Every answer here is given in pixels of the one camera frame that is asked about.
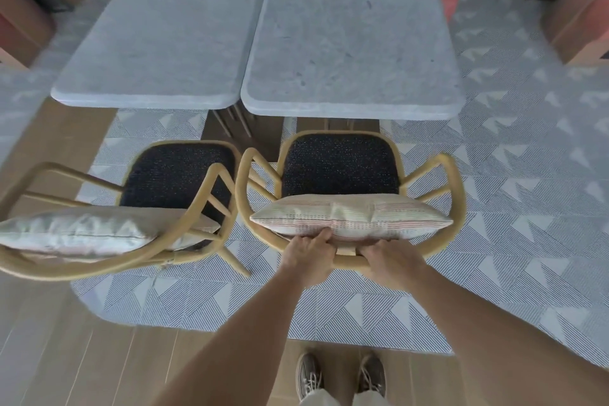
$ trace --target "curved wooden frame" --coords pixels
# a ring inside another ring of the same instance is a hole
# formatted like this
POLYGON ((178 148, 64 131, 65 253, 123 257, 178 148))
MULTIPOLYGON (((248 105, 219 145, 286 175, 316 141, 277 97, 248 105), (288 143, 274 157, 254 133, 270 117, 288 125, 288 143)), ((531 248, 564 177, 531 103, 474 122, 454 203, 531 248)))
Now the curved wooden frame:
MULTIPOLYGON (((232 150, 235 157, 235 164, 239 165, 241 160, 241 154, 237 148, 225 141, 159 141, 144 149, 142 153, 151 147, 170 143, 202 143, 223 145, 232 150)), ((28 187, 30 187, 36 177, 44 172, 58 173, 69 178, 77 179, 82 182, 89 182, 115 191, 118 194, 117 198, 124 189, 120 185, 102 180, 93 175, 82 173, 69 167, 65 167, 61 164, 57 164, 55 162, 43 162, 30 169, 0 200, 0 221, 3 221, 8 217, 10 210, 17 203, 17 201, 19 201, 21 196, 68 207, 90 206, 90 204, 86 202, 74 201, 67 198, 29 191, 28 187)), ((126 178, 128 177, 129 172, 131 172, 131 170, 127 170, 126 178)), ((262 182, 262 179, 258 176, 258 174, 255 173, 255 171, 253 172, 252 178, 257 181, 256 184, 262 182)), ((113 272, 121 272, 129 268, 138 268, 148 265, 185 264, 188 262, 196 262, 216 252, 237 272, 248 277, 250 272, 224 246, 224 242, 226 239, 228 239, 228 236, 232 231, 237 214, 238 210, 235 199, 234 182, 232 181, 231 174, 223 164, 215 163, 209 166, 205 178, 199 187, 199 191, 195 195, 193 202, 188 207, 184 215, 178 221, 176 221, 171 228, 153 241, 149 242, 146 246, 127 252, 126 254, 121 254, 120 256, 110 257, 107 259, 98 260, 96 262, 62 262, 59 264, 45 264, 44 260, 42 262, 34 262, 28 259, 27 256, 32 255, 31 251, 16 251, 0 245, 0 270, 20 278, 43 281, 62 281, 88 278, 90 276, 113 272), (211 190, 213 189, 218 177, 224 181, 229 191, 232 193, 228 208, 222 205, 220 201, 218 201, 211 194, 211 190), (208 201, 216 209, 220 210, 220 212, 222 212, 225 216, 220 229, 216 233, 207 233, 191 229, 191 226, 198 220, 202 209, 208 201), (171 246, 174 241, 176 241, 186 232, 198 235, 201 237, 201 240, 211 240, 211 243, 198 251, 166 250, 167 247, 171 246)))
MULTIPOLYGON (((386 138, 384 135, 374 132, 314 130, 297 133, 281 145, 277 169, 274 169, 255 148, 248 148, 241 158, 241 163, 239 164, 239 170, 237 172, 237 180, 235 182, 235 197, 237 199, 237 207, 247 227, 251 230, 254 236, 265 244, 268 244, 270 247, 278 250, 279 252, 283 252, 289 241, 284 237, 272 232, 270 229, 258 225, 250 220, 250 216, 254 212, 247 199, 247 187, 249 185, 269 201, 277 201, 280 199, 281 177, 283 175, 285 156, 287 156, 288 149, 296 139, 309 134, 364 134, 373 135, 377 138, 385 140, 389 144, 395 158, 398 177, 400 178, 400 194, 402 196, 407 195, 408 187, 417 179, 421 178, 435 167, 441 165, 444 168, 444 171, 446 171, 446 176, 448 178, 446 185, 425 193, 417 197, 417 199, 419 201, 427 202, 445 193, 450 193, 452 196, 452 204, 448 216, 453 219, 453 224, 439 230, 433 236, 431 236, 431 238, 428 238, 418 244, 417 247, 424 257, 431 257, 432 255, 444 250, 448 246, 448 243, 454 239, 459 231, 461 231, 461 228, 465 224, 467 205, 465 202, 465 188, 463 187, 463 181, 461 180, 461 175, 459 174, 459 169, 457 168, 457 164, 455 163, 453 156, 445 153, 437 154, 431 157, 427 162, 425 162, 425 164, 416 169, 414 172, 408 176, 405 176, 400 151, 395 143, 386 138), (270 178, 273 181, 274 194, 267 191, 263 186, 264 184, 253 181, 248 183, 248 174, 250 170, 252 170, 252 162, 257 163, 266 173, 270 175, 270 178)), ((343 270, 355 270, 357 272, 362 272, 368 270, 370 266, 368 261, 363 256, 337 255, 334 257, 334 267, 343 270)))

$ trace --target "person's left hand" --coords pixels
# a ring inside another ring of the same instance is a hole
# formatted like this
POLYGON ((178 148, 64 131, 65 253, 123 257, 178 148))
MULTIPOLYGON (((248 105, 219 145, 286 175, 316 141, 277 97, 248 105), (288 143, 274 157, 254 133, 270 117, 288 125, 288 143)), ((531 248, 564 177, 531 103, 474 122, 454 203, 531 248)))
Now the person's left hand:
POLYGON ((336 247, 328 244, 332 230, 324 228, 315 238, 294 236, 281 255, 278 273, 300 280, 303 288, 321 284, 332 271, 336 247))

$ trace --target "black woven fabric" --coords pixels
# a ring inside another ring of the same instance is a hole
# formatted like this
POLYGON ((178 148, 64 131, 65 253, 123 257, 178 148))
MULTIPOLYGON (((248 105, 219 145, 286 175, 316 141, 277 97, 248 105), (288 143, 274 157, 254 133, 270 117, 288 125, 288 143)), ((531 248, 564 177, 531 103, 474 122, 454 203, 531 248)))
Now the black woven fabric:
POLYGON ((285 157, 281 197, 398 193, 395 164, 389 144, 374 135, 303 135, 285 157))
MULTIPOLYGON (((187 209, 199 191, 207 169, 215 162, 223 164, 234 179, 234 155, 230 148, 222 145, 167 143, 148 148, 133 163, 119 204, 187 209)), ((231 193, 220 178, 211 193, 228 207, 231 193)), ((224 220, 224 215, 209 202, 203 214, 220 225, 224 220)), ((202 241, 189 249, 199 249, 207 243, 209 241, 202 241)))

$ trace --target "gray sneaker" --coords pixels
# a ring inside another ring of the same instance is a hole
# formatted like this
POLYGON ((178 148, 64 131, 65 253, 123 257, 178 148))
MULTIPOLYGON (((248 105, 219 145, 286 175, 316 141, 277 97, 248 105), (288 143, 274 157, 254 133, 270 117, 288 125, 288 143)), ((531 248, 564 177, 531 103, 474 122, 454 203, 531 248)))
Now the gray sneaker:
POLYGON ((369 390, 377 391, 383 397, 387 393, 385 368, 374 353, 365 356, 359 365, 357 392, 362 393, 369 390))
POLYGON ((312 353, 304 353, 296 364, 296 393, 302 401, 315 390, 324 388, 322 366, 312 353))

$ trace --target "pillow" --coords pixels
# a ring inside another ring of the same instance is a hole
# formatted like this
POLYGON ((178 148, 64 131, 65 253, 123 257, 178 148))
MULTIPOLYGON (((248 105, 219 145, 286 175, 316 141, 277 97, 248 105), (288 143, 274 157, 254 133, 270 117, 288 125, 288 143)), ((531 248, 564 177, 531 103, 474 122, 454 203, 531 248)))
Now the pillow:
MULTIPOLYGON (((185 212, 157 207, 70 207, 1 222, 0 244, 66 259, 102 259, 145 246, 185 212)), ((204 215, 192 226, 209 233, 219 227, 204 215)), ((169 249, 176 251, 201 241, 186 233, 169 249)))
POLYGON ((250 217, 285 236, 313 236, 326 226, 334 240, 412 239, 453 223, 439 210, 399 194, 299 194, 264 206, 250 217))

